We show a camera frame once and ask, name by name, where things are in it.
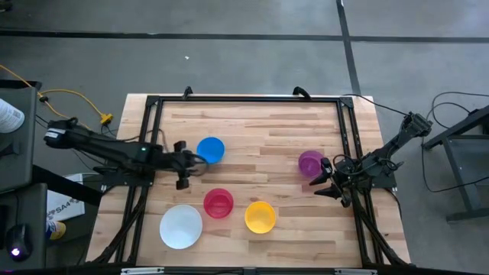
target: wooden tabletop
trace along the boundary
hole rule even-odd
[[[146,96],[128,95],[118,138],[139,134]],[[383,145],[377,115],[371,103],[358,98],[354,103],[361,144],[367,153]],[[346,125],[351,134],[349,123]],[[334,104],[165,102],[160,126],[170,147],[183,140],[195,152],[200,140],[216,136],[224,141],[226,152],[222,162],[212,165],[208,173],[190,178],[190,188],[185,190],[175,189],[175,174],[157,173],[147,201],[138,265],[361,266],[351,207],[345,209],[339,201],[313,195],[307,186],[309,180],[297,166],[298,156],[305,150],[317,150],[330,158],[343,153]],[[227,218],[213,219],[203,210],[204,195],[214,188],[225,188],[234,197],[235,207]],[[127,187],[116,187],[102,198],[87,260],[99,256],[120,228],[127,192]],[[382,189],[375,189],[372,197],[379,230],[409,261],[396,202]],[[244,218],[246,207],[260,200],[269,202],[277,215],[274,229],[263,235],[249,231]],[[163,214],[177,204],[195,207],[203,220],[200,239],[179,251],[166,246],[159,233]],[[374,259],[371,237],[366,234],[366,238]],[[130,244],[131,232],[126,257]]]

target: white bowl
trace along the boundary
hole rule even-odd
[[[161,240],[173,249],[184,249],[195,244],[201,233],[202,217],[190,205],[176,205],[161,218]]]

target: concrete floor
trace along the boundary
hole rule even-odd
[[[485,0],[344,0],[352,35],[489,37]],[[127,31],[197,34],[341,35],[335,0],[77,0],[15,1],[0,14],[0,27],[62,31]],[[130,92],[289,94],[302,86],[312,94],[351,92],[342,42],[264,40],[104,40],[0,37],[0,63],[44,89],[75,89],[104,112],[116,128]],[[426,114],[444,91],[489,95],[486,44],[353,43],[363,95],[404,112]],[[11,78],[0,71],[0,78]],[[97,128],[98,116],[78,98],[55,95],[52,103]],[[446,96],[473,109],[486,98]],[[55,118],[39,105],[45,118]],[[401,117],[377,109],[384,140],[397,134]],[[465,113],[437,109],[451,125]],[[433,134],[442,129],[435,126]],[[60,174],[89,172],[70,151],[47,148],[37,129],[35,163]],[[463,210],[459,192],[430,193],[423,185],[420,141],[395,155],[405,161],[396,174],[403,224],[414,264],[487,273],[489,218],[449,225],[445,216]],[[433,189],[454,186],[442,148],[426,155]]]

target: paper sheet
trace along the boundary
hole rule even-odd
[[[65,178],[83,184],[83,175],[81,173],[66,176]],[[85,203],[48,190],[46,212],[46,220],[53,222],[64,221],[68,218],[85,214]]]

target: purple cup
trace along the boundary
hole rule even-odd
[[[324,156],[314,150],[308,150],[299,157],[299,170],[309,178],[315,178],[321,173],[321,159]]]

